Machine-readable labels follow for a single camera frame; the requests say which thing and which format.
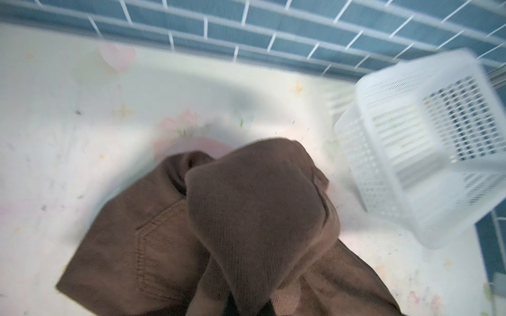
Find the brown trousers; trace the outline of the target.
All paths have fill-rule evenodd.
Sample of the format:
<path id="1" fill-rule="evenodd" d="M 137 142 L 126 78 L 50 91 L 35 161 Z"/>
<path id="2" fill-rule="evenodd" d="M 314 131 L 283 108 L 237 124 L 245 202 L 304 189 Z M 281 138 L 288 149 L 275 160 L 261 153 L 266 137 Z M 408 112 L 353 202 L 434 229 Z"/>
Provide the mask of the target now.
<path id="1" fill-rule="evenodd" d="M 296 141 L 165 158 L 98 213 L 57 289 L 95 315 L 400 315 Z"/>

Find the white plastic basket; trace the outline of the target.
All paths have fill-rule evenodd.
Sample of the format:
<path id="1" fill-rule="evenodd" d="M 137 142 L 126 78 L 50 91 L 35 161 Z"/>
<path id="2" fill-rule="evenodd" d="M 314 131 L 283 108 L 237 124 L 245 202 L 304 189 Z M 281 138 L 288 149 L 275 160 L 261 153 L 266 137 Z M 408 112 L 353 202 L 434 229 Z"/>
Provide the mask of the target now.
<path id="1" fill-rule="evenodd" d="M 505 108 L 471 50 L 362 77 L 334 130 L 367 212 L 427 248 L 505 199 Z"/>

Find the aluminium corner post right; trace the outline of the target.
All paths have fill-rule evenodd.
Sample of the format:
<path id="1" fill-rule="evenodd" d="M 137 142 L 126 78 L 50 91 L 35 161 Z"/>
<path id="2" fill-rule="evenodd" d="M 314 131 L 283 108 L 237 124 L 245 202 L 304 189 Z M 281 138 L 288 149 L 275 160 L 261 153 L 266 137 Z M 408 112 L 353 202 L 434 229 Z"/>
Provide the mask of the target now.
<path id="1" fill-rule="evenodd" d="M 503 88 L 506 85 L 506 65 L 503 65 L 487 74 L 494 89 Z"/>

